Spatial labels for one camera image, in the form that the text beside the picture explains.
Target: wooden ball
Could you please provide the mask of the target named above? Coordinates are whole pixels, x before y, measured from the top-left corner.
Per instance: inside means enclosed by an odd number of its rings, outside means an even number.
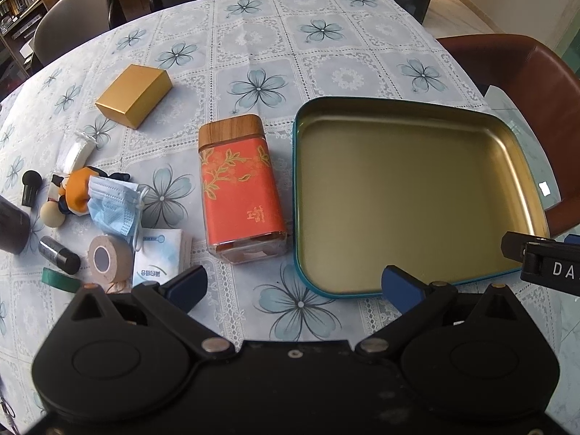
[[[47,201],[40,208],[40,219],[47,227],[60,227],[66,216],[60,212],[59,205],[55,201]]]

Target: teal tin tray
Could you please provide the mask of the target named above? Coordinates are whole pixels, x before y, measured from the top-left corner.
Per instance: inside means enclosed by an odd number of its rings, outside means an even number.
[[[389,264],[425,283],[514,272],[504,233],[548,236],[520,145],[489,114],[316,98],[296,116],[293,164],[296,268],[329,298],[380,294]]]

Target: blue flower pattern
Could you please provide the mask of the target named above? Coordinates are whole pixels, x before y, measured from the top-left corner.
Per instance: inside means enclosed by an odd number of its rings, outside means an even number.
[[[149,192],[144,197],[143,227],[156,227],[163,219],[168,227],[175,228],[187,217],[179,200],[193,190],[190,178],[190,174],[173,178],[170,165],[153,172],[153,185],[147,185]]]
[[[260,68],[258,70],[250,70],[247,77],[247,82],[230,83],[228,93],[240,96],[234,104],[232,114],[239,112],[240,107],[249,111],[258,101],[270,108],[275,108],[286,101],[284,95],[277,91],[287,85],[282,75],[266,77],[266,71]]]
[[[5,147],[8,141],[10,140],[10,136],[14,133],[14,126],[12,124],[8,124],[6,130],[0,136],[0,149]]]
[[[261,5],[262,2],[260,0],[238,0],[236,4],[231,4],[225,8],[229,12],[226,18],[242,13],[256,14],[258,11],[261,11]]]
[[[0,302],[0,334],[4,337],[7,332],[6,328],[6,319],[8,316],[8,312],[6,309],[6,303],[4,301]]]
[[[346,0],[350,2],[351,6],[371,6],[376,7],[376,0]]]
[[[74,102],[74,98],[80,93],[81,88],[82,85],[77,86],[74,84],[69,86],[69,89],[67,89],[66,93],[64,95],[60,95],[59,101],[57,101],[54,105],[56,106],[54,114],[58,114],[61,111],[66,111],[69,109]]]
[[[97,142],[97,150],[101,150],[111,140],[109,131],[114,129],[115,126],[117,126],[115,121],[104,117],[102,114],[98,114],[93,124],[85,126],[84,132],[87,136],[95,139]]]
[[[339,31],[342,27],[336,23],[327,24],[324,20],[311,20],[310,24],[300,26],[302,32],[308,33],[306,42],[316,41],[321,42],[325,37],[338,41],[344,36]]]
[[[57,68],[54,69],[54,71],[52,72],[52,74],[50,74],[48,76],[48,78],[46,80],[44,80],[43,84],[42,84],[42,90],[44,90],[46,87],[50,86],[50,84],[52,82],[54,82],[56,80],[56,78],[62,73],[62,69]]]
[[[127,46],[133,47],[146,33],[147,29],[135,29],[134,31],[131,31],[127,36],[121,37],[121,39],[117,41],[117,49],[123,50]]]
[[[443,91],[447,86],[438,78],[441,76],[439,72],[431,65],[427,67],[418,59],[407,59],[407,63],[400,63],[401,73],[405,76],[412,77],[411,85],[413,91],[429,91],[429,87],[435,88],[437,91]]]
[[[38,233],[42,229],[44,229],[44,223],[41,221],[40,215],[36,213],[34,217],[30,217],[30,233],[28,234],[28,242],[24,249],[26,252],[36,253],[38,251],[38,242],[40,241]]]
[[[280,340],[298,340],[305,329],[317,339],[326,339],[341,327],[340,321],[324,306],[334,302],[314,294],[297,278],[294,266],[280,266],[280,285],[260,285],[256,309],[276,315],[270,327],[272,335]]]
[[[46,414],[46,409],[44,408],[44,405],[42,405],[42,401],[41,401],[38,393],[34,393],[33,398],[34,398],[34,405],[36,405],[36,407],[38,407],[40,409],[40,415]]]
[[[14,159],[12,165],[8,167],[8,173],[6,175],[6,183],[4,183],[4,190],[8,190],[18,181],[18,173],[22,170],[24,166],[24,159],[19,155]]]
[[[162,52],[157,57],[157,62],[161,62],[159,64],[159,68],[167,70],[174,63],[177,63],[178,65],[185,65],[186,63],[193,60],[193,57],[189,54],[195,52],[196,50],[197,46],[195,44],[190,44],[188,46],[185,42],[174,44],[171,48],[171,51]]]

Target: wooden lid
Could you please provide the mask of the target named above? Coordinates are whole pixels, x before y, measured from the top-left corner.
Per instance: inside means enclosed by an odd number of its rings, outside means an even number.
[[[260,116],[244,114],[228,117],[220,121],[204,124],[199,128],[198,150],[210,144],[217,144],[246,136],[263,136],[264,128]]]

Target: beige tape roll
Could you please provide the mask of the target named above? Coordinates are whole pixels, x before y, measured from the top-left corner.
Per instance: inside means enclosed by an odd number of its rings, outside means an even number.
[[[89,247],[89,268],[95,278],[118,283],[133,274],[133,250],[114,235],[98,235]]]

